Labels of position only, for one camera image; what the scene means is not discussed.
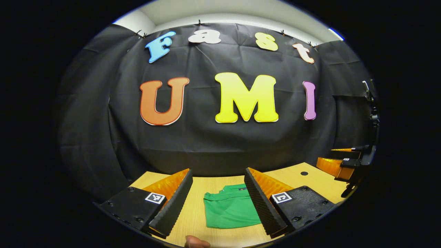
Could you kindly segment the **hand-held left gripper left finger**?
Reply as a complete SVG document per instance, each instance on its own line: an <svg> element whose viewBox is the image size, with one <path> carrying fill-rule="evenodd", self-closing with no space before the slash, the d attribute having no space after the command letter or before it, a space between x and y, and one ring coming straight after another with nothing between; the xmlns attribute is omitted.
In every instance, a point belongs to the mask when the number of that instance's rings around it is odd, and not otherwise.
<svg viewBox="0 0 441 248"><path fill-rule="evenodd" d="M127 187L99 208L142 233L167 238L193 183L192 170L174 173L144 188Z"/></svg>

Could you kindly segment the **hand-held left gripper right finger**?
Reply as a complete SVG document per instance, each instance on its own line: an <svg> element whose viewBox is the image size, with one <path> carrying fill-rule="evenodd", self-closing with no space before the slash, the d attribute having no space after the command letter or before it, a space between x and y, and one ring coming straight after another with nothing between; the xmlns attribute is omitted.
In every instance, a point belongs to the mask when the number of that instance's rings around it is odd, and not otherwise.
<svg viewBox="0 0 441 248"><path fill-rule="evenodd" d="M266 234L271 238L306 227L335 208L308 186L293 188L253 168L244 182Z"/></svg>

